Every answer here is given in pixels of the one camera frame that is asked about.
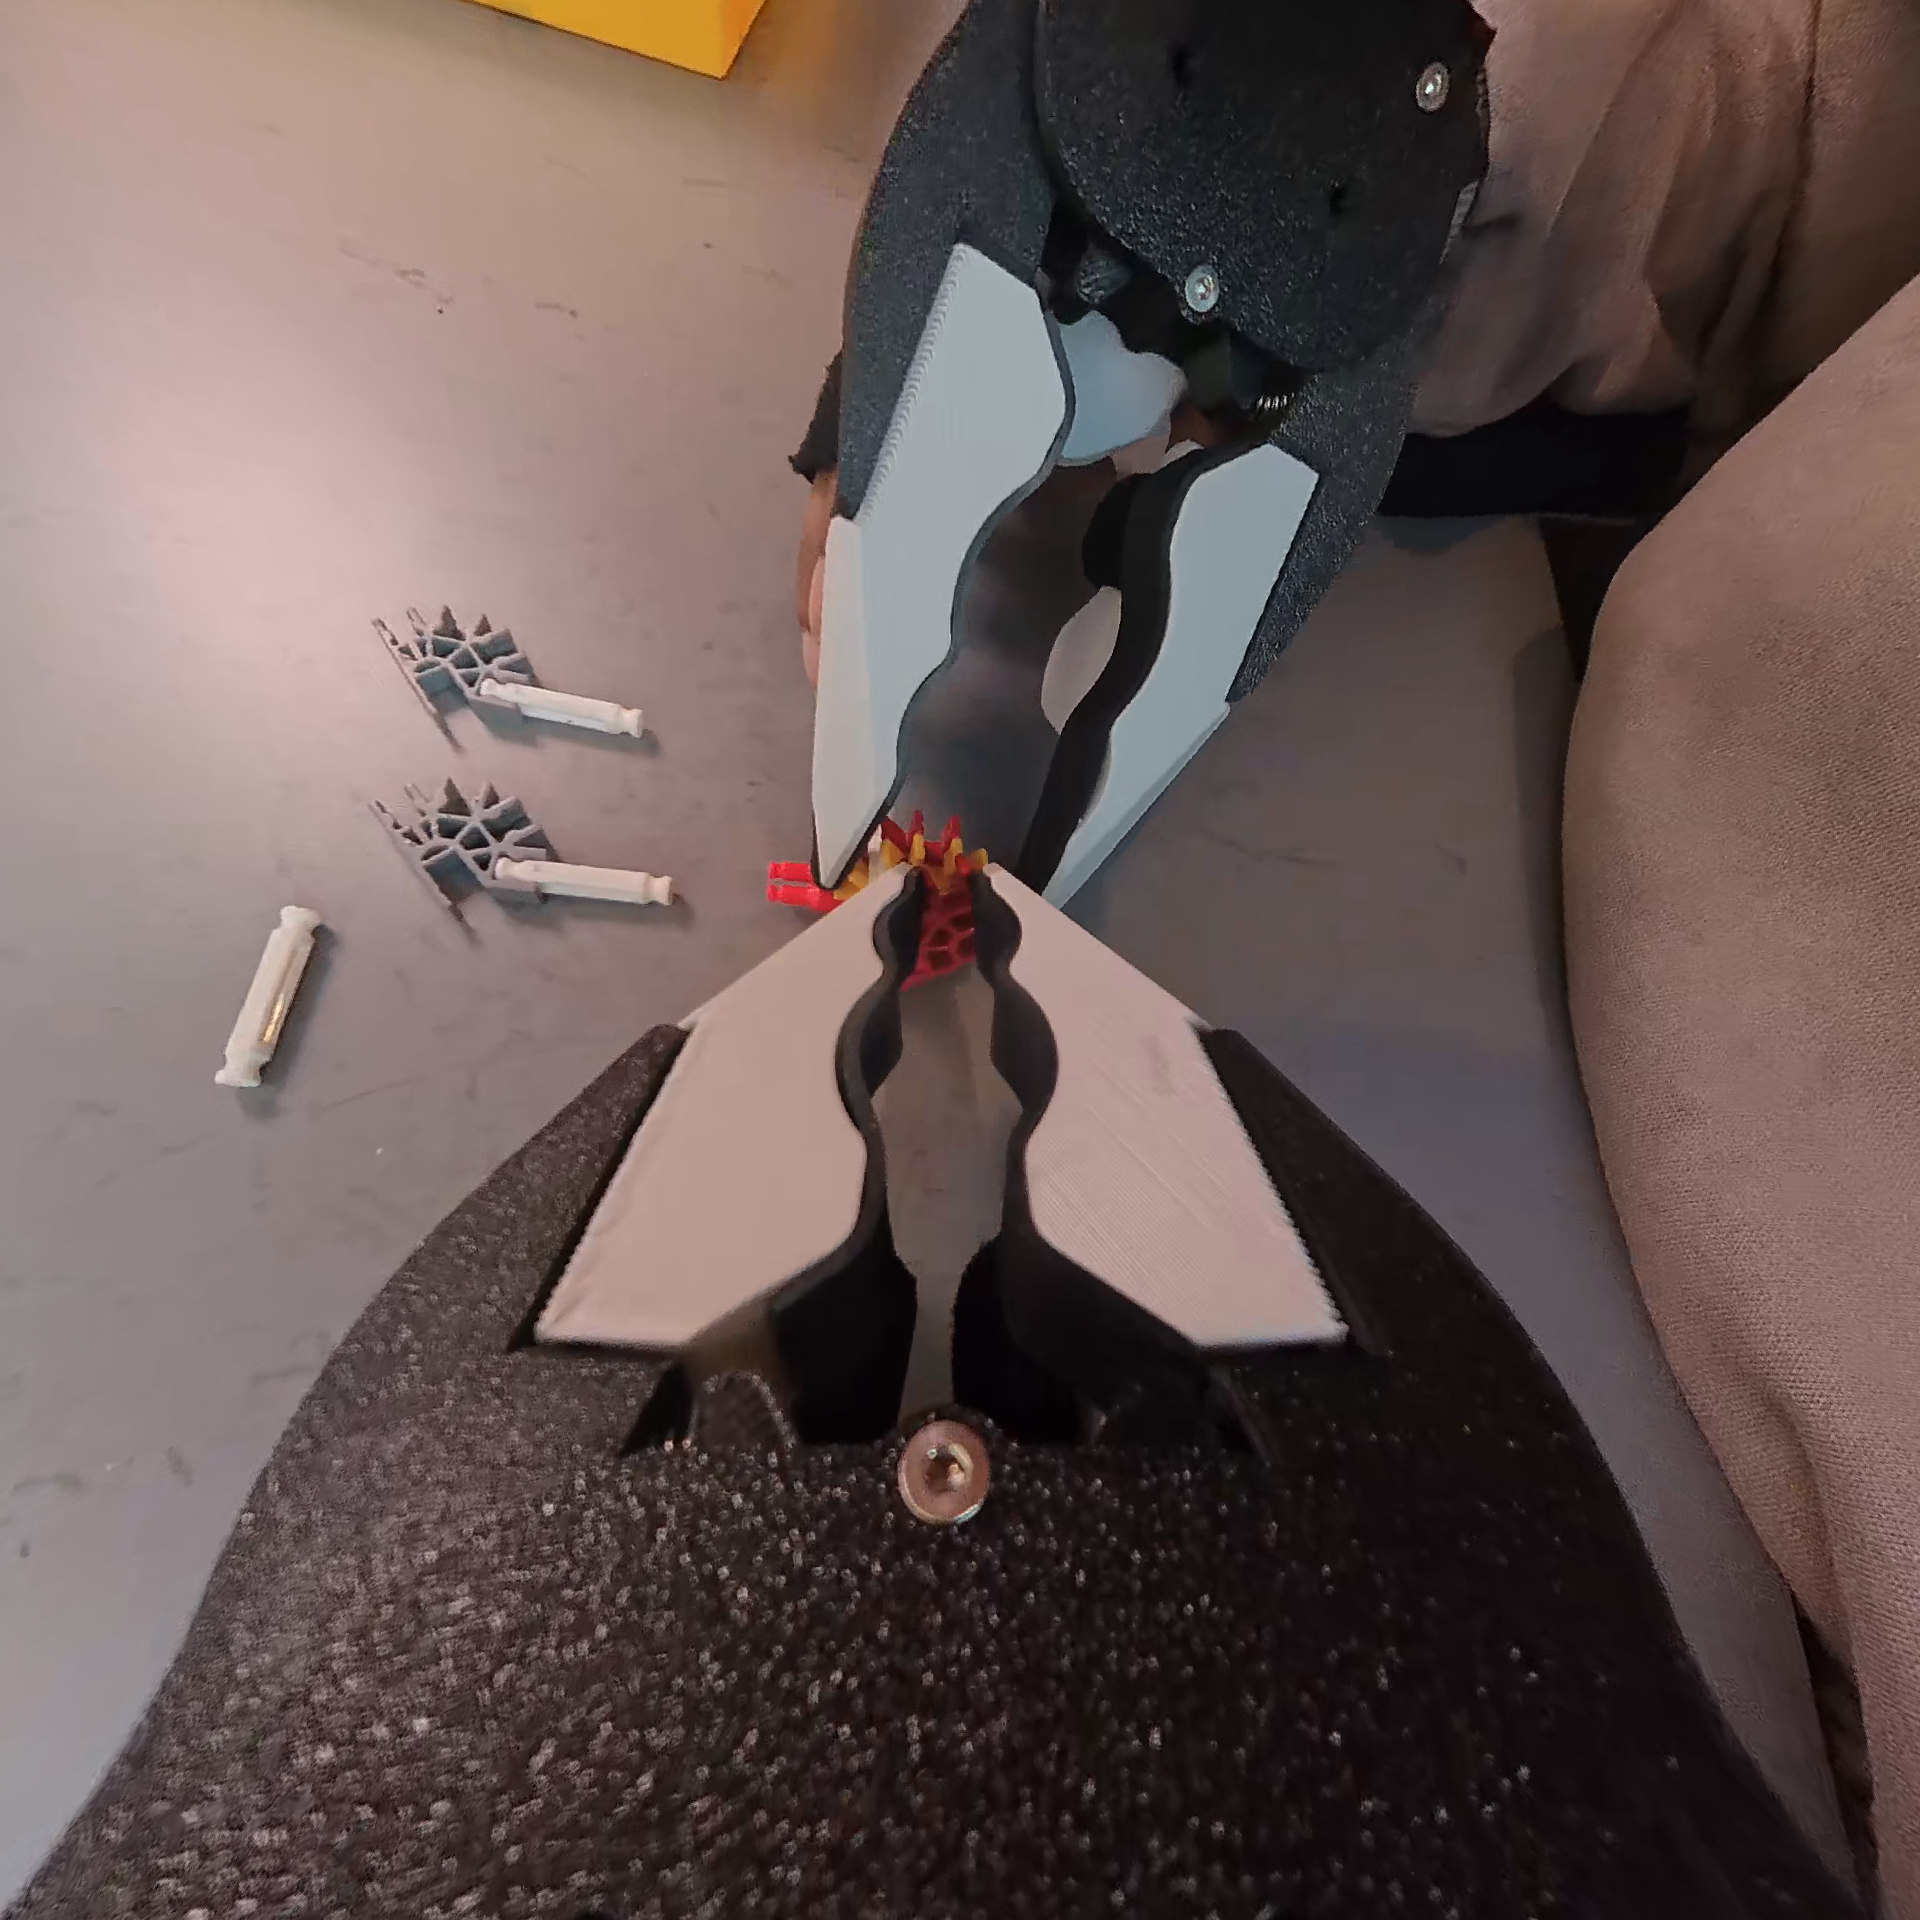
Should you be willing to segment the person's beige sweater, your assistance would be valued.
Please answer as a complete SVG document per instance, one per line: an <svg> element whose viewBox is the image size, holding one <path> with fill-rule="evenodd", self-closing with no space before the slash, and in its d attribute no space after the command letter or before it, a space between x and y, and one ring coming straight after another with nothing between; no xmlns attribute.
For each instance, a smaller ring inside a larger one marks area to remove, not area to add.
<svg viewBox="0 0 1920 1920"><path fill-rule="evenodd" d="M1620 564L1565 780L1571 1028L1674 1376L1859 1689L1916 1916L1916 282Z"/></svg>

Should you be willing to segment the person's right forearm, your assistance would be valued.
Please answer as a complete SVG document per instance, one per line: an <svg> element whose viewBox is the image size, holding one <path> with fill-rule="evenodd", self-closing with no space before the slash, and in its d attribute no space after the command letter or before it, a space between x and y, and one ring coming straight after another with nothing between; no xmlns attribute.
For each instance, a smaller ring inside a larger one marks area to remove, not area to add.
<svg viewBox="0 0 1920 1920"><path fill-rule="evenodd" d="M1414 426L1774 401L1916 273L1916 2L1479 2L1490 174Z"/></svg>

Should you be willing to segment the yellow toy connector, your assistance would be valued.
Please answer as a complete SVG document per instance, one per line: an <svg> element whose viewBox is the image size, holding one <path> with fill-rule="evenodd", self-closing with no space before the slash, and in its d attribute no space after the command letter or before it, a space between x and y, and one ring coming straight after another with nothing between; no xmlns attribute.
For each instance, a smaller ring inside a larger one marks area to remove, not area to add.
<svg viewBox="0 0 1920 1920"><path fill-rule="evenodd" d="M864 851L851 860L848 876L840 881L840 889L833 889L843 901L848 901L857 891L862 891L864 884L872 884L874 877L888 876L874 876L874 860L872 860L872 841L864 846ZM987 848L969 848L976 854L976 870L984 870L991 865L991 851Z"/></svg>

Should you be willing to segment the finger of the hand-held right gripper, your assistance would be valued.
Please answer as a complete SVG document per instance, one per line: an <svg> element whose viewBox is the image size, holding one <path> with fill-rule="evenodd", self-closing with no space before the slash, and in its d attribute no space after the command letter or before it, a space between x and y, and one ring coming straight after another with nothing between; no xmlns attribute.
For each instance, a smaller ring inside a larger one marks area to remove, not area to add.
<svg viewBox="0 0 1920 1920"><path fill-rule="evenodd" d="M1035 803L1035 891L1068 904L1227 717L1317 472L1279 442L1190 449L1121 502L1116 583L1055 637L1057 731Z"/></svg>
<svg viewBox="0 0 1920 1920"><path fill-rule="evenodd" d="M1057 462L1073 415L1035 282L954 248L864 495L829 522L812 710L812 870L833 889L901 788L906 717L954 649L997 522Z"/></svg>

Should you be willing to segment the short white toy rod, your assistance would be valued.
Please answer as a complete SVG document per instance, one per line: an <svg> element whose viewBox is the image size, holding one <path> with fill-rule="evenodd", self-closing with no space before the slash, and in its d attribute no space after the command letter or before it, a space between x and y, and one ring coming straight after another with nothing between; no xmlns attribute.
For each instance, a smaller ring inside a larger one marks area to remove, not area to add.
<svg viewBox="0 0 1920 1920"><path fill-rule="evenodd" d="M558 692L538 682L509 682L496 674L476 679L471 690L476 708L514 710L528 722L562 725L574 731L600 731L618 737L642 737L647 717L641 708L625 708L593 696Z"/></svg>
<svg viewBox="0 0 1920 1920"><path fill-rule="evenodd" d="M636 869L599 869L562 857L492 854L488 884L520 899L607 904L674 904L674 877Z"/></svg>
<svg viewBox="0 0 1920 1920"><path fill-rule="evenodd" d="M221 1067L213 1075L215 1086L256 1089L261 1084L295 1013L319 928L319 909L308 904L280 908L229 1032Z"/></svg>

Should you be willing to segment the yellow plastic bin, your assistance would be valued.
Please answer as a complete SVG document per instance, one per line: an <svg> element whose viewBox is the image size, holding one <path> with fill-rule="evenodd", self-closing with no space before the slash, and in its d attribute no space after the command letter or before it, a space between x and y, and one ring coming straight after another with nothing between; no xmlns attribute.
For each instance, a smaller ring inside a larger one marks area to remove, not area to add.
<svg viewBox="0 0 1920 1920"><path fill-rule="evenodd" d="M763 2L481 2L703 77L724 77Z"/></svg>

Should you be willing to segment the grey toy connector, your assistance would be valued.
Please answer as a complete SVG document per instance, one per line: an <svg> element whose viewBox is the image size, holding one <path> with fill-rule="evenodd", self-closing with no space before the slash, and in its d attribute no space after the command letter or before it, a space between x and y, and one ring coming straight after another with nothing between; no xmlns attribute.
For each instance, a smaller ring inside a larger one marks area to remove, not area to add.
<svg viewBox="0 0 1920 1920"><path fill-rule="evenodd" d="M454 780L443 780L438 794L409 782L400 808L383 801L371 801L368 808L409 870L425 881L454 919L467 899L531 899L538 891L531 881L504 876L504 857L527 865L558 854L537 816L492 782L481 788L476 797Z"/></svg>
<svg viewBox="0 0 1920 1920"><path fill-rule="evenodd" d="M377 616L371 633L435 722L443 722L454 704L500 704L500 696L483 692L488 682L538 684L514 630L492 626L488 612L465 626L447 606L438 621L425 621L420 609L406 609L406 623L409 630L400 633L388 621Z"/></svg>

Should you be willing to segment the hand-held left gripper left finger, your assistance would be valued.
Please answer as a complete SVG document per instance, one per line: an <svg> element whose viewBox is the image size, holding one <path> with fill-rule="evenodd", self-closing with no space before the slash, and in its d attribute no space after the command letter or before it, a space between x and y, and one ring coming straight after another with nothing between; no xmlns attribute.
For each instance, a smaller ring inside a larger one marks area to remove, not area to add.
<svg viewBox="0 0 1920 1920"><path fill-rule="evenodd" d="M894 869L681 1022L538 1344L757 1372L806 1442L894 1425L918 1284L890 1245L874 1089L920 919L925 881Z"/></svg>

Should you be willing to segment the person's right hand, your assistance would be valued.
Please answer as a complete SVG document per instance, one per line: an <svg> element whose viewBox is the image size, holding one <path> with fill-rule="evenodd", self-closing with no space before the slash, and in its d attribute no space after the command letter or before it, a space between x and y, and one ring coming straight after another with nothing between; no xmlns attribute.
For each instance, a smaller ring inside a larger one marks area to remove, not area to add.
<svg viewBox="0 0 1920 1920"><path fill-rule="evenodd" d="M792 609L801 623L801 654L810 684L820 684L820 649L823 649L823 561L829 540L829 522L835 513L835 468L823 468L806 485L806 506L801 522L801 552L792 572Z"/></svg>

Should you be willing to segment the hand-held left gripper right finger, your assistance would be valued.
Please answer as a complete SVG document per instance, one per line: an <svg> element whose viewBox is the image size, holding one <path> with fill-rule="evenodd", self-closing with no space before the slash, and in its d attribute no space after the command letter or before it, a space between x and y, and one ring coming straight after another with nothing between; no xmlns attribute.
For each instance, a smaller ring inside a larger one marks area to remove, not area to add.
<svg viewBox="0 0 1920 1920"><path fill-rule="evenodd" d="M1006 869L973 876L973 924L1018 1115L958 1285L958 1400L1025 1442L1246 1430L1237 1369L1343 1344L1244 1115L1264 1059Z"/></svg>

